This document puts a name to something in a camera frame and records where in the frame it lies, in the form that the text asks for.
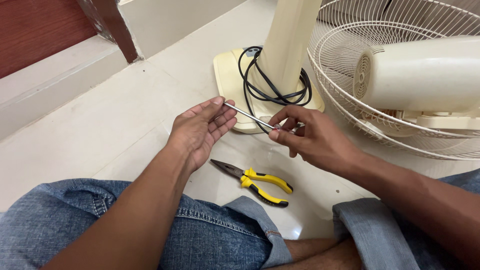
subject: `wall baseboard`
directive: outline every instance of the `wall baseboard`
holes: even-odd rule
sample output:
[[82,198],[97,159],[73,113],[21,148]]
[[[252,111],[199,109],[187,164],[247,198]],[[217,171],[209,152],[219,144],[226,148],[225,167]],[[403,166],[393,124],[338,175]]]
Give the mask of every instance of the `wall baseboard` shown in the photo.
[[95,36],[0,79],[0,140],[127,66],[116,44]]

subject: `pliers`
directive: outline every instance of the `pliers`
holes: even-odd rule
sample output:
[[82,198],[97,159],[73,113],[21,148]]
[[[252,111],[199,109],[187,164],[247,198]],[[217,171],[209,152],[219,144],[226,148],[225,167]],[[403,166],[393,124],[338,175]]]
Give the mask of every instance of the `pliers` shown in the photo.
[[215,164],[217,167],[222,169],[224,172],[227,172],[228,174],[240,179],[241,187],[250,188],[255,194],[258,195],[258,197],[260,197],[266,203],[273,206],[279,206],[279,207],[288,206],[287,200],[275,198],[268,195],[265,191],[263,191],[261,188],[255,185],[255,183],[252,181],[252,180],[260,180],[260,181],[276,184],[288,194],[292,193],[293,187],[290,186],[287,182],[283,181],[282,179],[269,174],[257,173],[251,167],[249,170],[244,171],[228,163],[224,163],[217,160],[210,160],[210,161],[213,162],[213,164]]

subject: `fan motor vent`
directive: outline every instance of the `fan motor vent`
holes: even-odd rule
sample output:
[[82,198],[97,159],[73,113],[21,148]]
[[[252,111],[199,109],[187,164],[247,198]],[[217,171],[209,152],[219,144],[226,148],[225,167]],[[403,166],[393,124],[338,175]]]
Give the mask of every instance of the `fan motor vent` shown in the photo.
[[356,99],[361,99],[365,95],[369,80],[370,57],[367,54],[363,54],[357,63],[357,68],[353,75],[353,95]]
[[372,50],[372,54],[377,54],[379,52],[385,52],[385,49],[382,46],[374,46],[374,47],[371,47],[370,50]]

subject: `hand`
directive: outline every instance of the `hand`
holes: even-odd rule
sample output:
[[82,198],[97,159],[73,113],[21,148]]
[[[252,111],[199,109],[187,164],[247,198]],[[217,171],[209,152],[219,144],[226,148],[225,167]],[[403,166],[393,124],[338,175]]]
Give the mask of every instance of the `hand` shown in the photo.
[[175,118],[167,146],[189,155],[187,169],[193,172],[210,156],[212,146],[236,123],[237,111],[223,105],[224,97],[200,103]]
[[[271,131],[270,139],[290,149],[290,157],[297,153],[304,161],[322,170],[341,174],[363,152],[345,137],[325,114],[300,106],[286,106],[268,122],[278,124],[286,119],[280,131]],[[305,125],[295,134],[290,133],[298,122]]]

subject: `fingernail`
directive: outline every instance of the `fingernail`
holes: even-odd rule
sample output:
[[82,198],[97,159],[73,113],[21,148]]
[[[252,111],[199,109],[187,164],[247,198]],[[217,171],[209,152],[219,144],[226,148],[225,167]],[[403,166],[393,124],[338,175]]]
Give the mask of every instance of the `fingernail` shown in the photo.
[[220,103],[223,102],[223,99],[222,97],[216,97],[214,100],[213,100],[213,103],[215,103],[216,105],[220,105]]
[[278,138],[278,131],[270,131],[270,133],[268,134],[268,137],[269,137],[271,140],[276,141],[277,138]]

